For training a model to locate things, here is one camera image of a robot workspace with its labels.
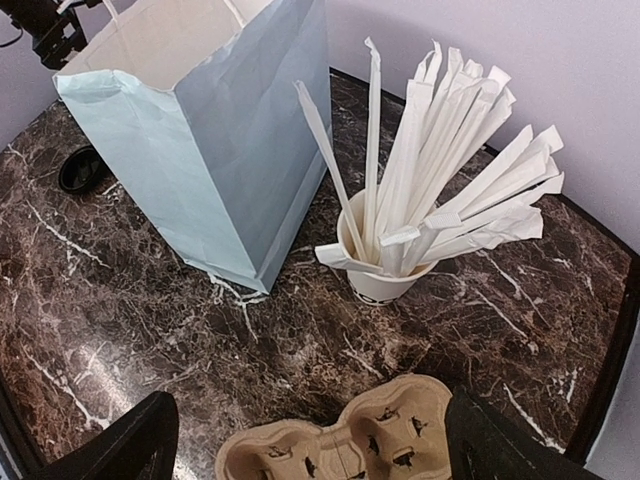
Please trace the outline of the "brown cardboard cup carrier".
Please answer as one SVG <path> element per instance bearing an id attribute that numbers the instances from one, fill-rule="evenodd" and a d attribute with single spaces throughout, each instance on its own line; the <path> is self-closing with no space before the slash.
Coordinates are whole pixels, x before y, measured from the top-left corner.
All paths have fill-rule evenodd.
<path id="1" fill-rule="evenodd" d="M 441 381 L 399 376 L 353 398 L 335 424 L 287 419 L 235 433 L 220 448 L 219 479 L 449 479 Z"/>

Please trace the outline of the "white paper takeout bag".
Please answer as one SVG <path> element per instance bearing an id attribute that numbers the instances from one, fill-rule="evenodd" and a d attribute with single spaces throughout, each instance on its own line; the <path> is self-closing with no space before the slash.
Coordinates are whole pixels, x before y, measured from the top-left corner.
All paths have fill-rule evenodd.
<path id="1" fill-rule="evenodd" d="M 54 77 L 182 260 L 263 293 L 326 171 L 297 82 L 329 124 L 321 1 L 138 1 Z"/>

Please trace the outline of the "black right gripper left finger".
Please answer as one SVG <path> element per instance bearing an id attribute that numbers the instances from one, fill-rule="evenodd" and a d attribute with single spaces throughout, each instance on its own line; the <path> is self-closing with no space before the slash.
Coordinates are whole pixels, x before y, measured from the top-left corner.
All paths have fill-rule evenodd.
<path id="1" fill-rule="evenodd" d="M 173 476 L 179 437 L 174 397 L 154 391 L 81 448 L 31 479 L 151 479 Z"/>

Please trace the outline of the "black plastic cup lid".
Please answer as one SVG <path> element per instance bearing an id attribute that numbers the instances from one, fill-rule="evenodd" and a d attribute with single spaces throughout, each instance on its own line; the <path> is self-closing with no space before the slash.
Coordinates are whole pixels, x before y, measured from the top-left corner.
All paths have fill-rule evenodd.
<path id="1" fill-rule="evenodd" d="M 108 168 L 93 146 L 84 146 L 63 163 L 58 185 L 68 194 L 82 195 L 95 188 L 107 175 Z"/>

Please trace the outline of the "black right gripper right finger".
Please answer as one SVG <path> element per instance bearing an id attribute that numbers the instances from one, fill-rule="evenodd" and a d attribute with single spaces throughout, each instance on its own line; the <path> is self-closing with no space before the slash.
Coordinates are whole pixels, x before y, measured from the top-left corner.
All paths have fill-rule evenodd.
<path id="1" fill-rule="evenodd" d="M 453 390 L 445 414 L 454 480 L 587 480 L 597 476 L 534 441 L 463 386 Z"/>

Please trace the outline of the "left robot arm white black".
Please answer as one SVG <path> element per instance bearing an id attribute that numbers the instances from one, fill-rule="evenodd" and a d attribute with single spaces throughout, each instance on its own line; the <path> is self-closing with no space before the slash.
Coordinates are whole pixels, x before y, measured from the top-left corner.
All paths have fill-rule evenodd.
<path id="1" fill-rule="evenodd" d="M 1 11 L 10 19 L 18 35 L 1 44 L 7 48 L 25 33 L 32 37 L 32 50 L 50 70 L 59 71 L 72 52 L 81 52 L 88 44 L 75 8 L 93 8 L 101 0 L 1 0 Z"/>

